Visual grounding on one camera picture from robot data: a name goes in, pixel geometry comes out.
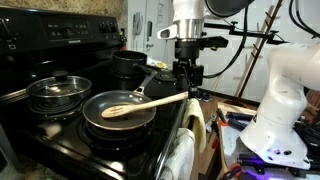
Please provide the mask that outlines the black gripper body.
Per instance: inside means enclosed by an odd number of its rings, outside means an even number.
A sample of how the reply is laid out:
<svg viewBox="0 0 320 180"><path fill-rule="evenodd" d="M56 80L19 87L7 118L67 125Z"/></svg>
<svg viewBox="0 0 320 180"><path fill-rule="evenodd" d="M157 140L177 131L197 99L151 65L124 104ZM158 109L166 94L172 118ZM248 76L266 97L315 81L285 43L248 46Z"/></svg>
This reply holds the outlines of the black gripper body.
<svg viewBox="0 0 320 180"><path fill-rule="evenodd" d="M199 58L199 42L183 41L178 39L175 42L176 61L173 62L173 72L178 81L185 78L188 82L190 91L196 91L202 84L204 67L197 65L196 60Z"/></svg>

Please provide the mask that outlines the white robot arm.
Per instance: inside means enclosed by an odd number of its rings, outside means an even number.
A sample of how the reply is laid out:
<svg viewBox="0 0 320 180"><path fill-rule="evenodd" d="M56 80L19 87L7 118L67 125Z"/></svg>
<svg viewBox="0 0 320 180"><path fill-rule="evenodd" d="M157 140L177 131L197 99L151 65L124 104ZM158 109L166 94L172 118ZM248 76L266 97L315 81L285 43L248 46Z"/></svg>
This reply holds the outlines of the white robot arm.
<svg viewBox="0 0 320 180"><path fill-rule="evenodd" d="M225 48L228 41L221 37L205 38L203 28L206 18L222 19L247 8L254 0L173 0L172 24L157 32L161 40L175 40L176 61L173 63L177 87L188 81L188 89L196 91L203 82L202 65L197 65L199 51L204 48Z"/></svg>

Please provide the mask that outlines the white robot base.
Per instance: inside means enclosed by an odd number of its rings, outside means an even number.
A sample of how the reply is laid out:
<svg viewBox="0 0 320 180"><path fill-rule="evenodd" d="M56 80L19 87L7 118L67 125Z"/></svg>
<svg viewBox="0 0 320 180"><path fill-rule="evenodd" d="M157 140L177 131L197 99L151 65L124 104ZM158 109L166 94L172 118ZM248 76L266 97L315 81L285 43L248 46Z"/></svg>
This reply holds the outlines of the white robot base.
<svg viewBox="0 0 320 180"><path fill-rule="evenodd" d="M266 93L240 139L267 163L308 170L307 147L293 126L307 106L304 90L320 90L320 44L280 44L268 65Z"/></svg>

